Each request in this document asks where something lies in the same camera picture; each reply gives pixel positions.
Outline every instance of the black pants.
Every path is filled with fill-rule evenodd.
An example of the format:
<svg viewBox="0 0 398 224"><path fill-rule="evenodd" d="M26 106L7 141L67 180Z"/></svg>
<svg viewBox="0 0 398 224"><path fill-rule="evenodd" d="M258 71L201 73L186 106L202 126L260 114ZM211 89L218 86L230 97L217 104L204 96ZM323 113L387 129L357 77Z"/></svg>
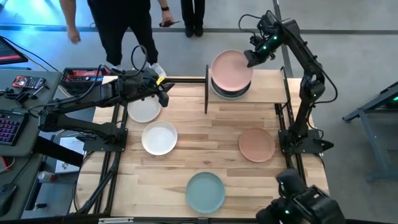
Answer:
<svg viewBox="0 0 398 224"><path fill-rule="evenodd" d="M122 39L128 27L136 35L139 44L147 49L147 61L157 63L158 51L152 37L152 22L149 14L150 1L102 1L88 0L96 28L106 52L106 61L120 65Z"/></svg>
<svg viewBox="0 0 398 224"><path fill-rule="evenodd" d="M192 0L181 0L182 19L187 27L202 27L205 16L205 0L194 0L195 12Z"/></svg>

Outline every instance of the keyboard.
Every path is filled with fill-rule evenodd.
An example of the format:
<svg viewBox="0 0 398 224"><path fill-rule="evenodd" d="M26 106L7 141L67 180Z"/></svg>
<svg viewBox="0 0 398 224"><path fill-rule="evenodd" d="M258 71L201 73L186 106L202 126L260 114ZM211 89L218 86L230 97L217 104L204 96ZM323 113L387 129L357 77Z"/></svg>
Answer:
<svg viewBox="0 0 398 224"><path fill-rule="evenodd" d="M15 146L28 117L28 113L0 110L0 144Z"/></svg>

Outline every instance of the wooden table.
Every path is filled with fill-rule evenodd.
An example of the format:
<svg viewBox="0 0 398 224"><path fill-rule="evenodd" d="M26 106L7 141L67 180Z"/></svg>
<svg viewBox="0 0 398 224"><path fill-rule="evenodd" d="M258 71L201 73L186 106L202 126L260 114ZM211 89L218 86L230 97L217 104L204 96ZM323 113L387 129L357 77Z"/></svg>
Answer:
<svg viewBox="0 0 398 224"><path fill-rule="evenodd" d="M289 79L294 113L300 104L299 83L300 79ZM270 88L284 88L283 82L281 84L273 83ZM168 121L176 127L178 143L164 156L153 156L144 150L141 134L148 124L129 119L129 137L119 166L113 217L254 218L258 210L279 197L274 176L286 169L286 163L277 137L280 127L275 102L210 103L208 114L204 114L203 93L204 84L176 84L169 91L169 106L162 108L156 120ZM110 122L112 113L113 108L97 108L93 121ZM271 160L254 163L240 153L239 135L252 127L264 128L273 136L277 147ZM95 152L81 169L76 193L79 207L98 185L103 157L103 152ZM315 184L327 192L325 171L319 158L309 154L302 157L308 185ZM203 171L220 177L226 189L223 206L208 215L193 211L185 202L188 181ZM104 191L103 207L107 193L108 188Z"/></svg>

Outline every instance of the desk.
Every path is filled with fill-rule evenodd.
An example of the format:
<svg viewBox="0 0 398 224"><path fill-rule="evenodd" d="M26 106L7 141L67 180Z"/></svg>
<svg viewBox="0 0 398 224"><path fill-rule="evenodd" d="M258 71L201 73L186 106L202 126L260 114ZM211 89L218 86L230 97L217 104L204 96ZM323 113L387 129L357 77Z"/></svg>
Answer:
<svg viewBox="0 0 398 224"><path fill-rule="evenodd" d="M295 113L300 104L299 83L300 79L289 79ZM129 119L129 136L118 170L111 216L254 218L258 210L279 197L274 176L286 169L286 163L277 137L280 127L275 102L256 105L209 102L208 114L204 114L203 93L203 84L178 83L169 91L169 106L162 108L156 120L168 121L176 127L178 143L164 156L152 156L143 149L141 133L148 123ZM110 122L112 114L113 108L97 108L93 121ZM239 135L251 127L264 128L273 136L277 149L271 160L254 163L240 153ZM76 193L79 207L98 185L103 157L103 152L93 153L81 169ZM302 157L308 185L315 184L328 191L319 158ZM223 206L208 215L194 212L185 202L189 179L203 171L218 175L226 188ZM107 193L105 189L103 206Z"/></svg>
<svg viewBox="0 0 398 224"><path fill-rule="evenodd" d="M46 84L50 88L49 90L44 90L40 92L37 95L39 99L26 101L25 103L26 107L44 104L48 102L48 100L52 100L55 91L57 90L58 83L62 76L61 73L58 72L0 70L0 78L1 78L0 89L10 87L15 77L17 77L18 75L27 75L31 77L45 78ZM0 105L1 105L0 108L4 110L11 110L15 107L18 107L18 105L16 105L14 100L8 100L1 96L0 96ZM21 156L21 157L16 157L15 163L11 167L11 171L0 174L0 185L10 183L12 179L15 177L15 175L20 171L20 169L26 164L30 156L30 151L34 146L35 140L38 135L39 135L39 130L37 129L37 119L29 117L24 132L21 134L16 146L11 147L11 146L0 145L1 155ZM25 149L25 148L28 148L30 150L25 150L25 153L18 152L19 149ZM21 174L19 174L19 177L16 180L16 185L18 186L18 190L16 192L14 200L12 201L12 207L5 216L0 217L0 220L15 220L21 218L26 201L30 194L30 190L32 188L34 180L36 179L37 171L42 163L42 159L43 155L41 154L32 155L32 159L29 161L29 164L25 167L25 169L21 172Z"/></svg>

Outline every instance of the concrete floor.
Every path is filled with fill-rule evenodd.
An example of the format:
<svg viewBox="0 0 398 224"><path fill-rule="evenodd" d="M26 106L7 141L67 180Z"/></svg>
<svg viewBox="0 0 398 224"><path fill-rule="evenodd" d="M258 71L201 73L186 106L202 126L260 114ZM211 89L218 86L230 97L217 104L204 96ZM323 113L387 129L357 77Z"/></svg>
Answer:
<svg viewBox="0 0 398 224"><path fill-rule="evenodd" d="M160 21L159 5L152 0L153 28ZM179 0L169 0L176 20L181 20ZM346 218L398 223L398 182L381 180L367 183L366 174L375 166L370 145L359 120L345 124L341 117L370 100L383 88L397 81L393 65L398 52L396 35L333 35L333 30L393 30L398 29L395 0L279 0L282 18L293 17L302 29L327 30L330 34L303 35L311 51L318 55L339 89L339 98L330 105L319 105L313 111L315 124L325 131L325 139L335 147L325 153L326 174L330 193L339 204ZM155 42L159 62L171 75L204 75L205 65L210 64L222 50L251 49L249 34L236 33L241 14L257 16L266 10L274 10L272 0L208 0L206 2L205 28L209 32L202 38L187 39L183 33L156 32ZM92 22L86 1L78 1L76 14L78 26L88 27ZM256 20L245 19L244 27L254 28ZM0 26L24 24L64 26L57 0L8 0L0 13ZM181 28L182 23L174 28ZM221 29L230 28L230 33ZM96 32L82 32L82 42L72 45L64 32L0 30L4 35L23 47L46 59L54 67L96 67L105 62L105 52ZM123 40L123 62L130 68L129 56L137 44L130 32ZM289 52L294 77L302 76L302 69ZM142 55L136 56L140 63ZM280 50L274 61L258 68L278 69L284 65ZM32 63L17 66L38 69ZM333 89L327 84L323 99L333 97ZM78 118L90 119L92 112L75 114ZM41 202L48 201L51 210L25 214L24 217L65 214L65 205L70 201L71 185L51 186L51 191L61 192L62 198L54 201L40 193Z"/></svg>

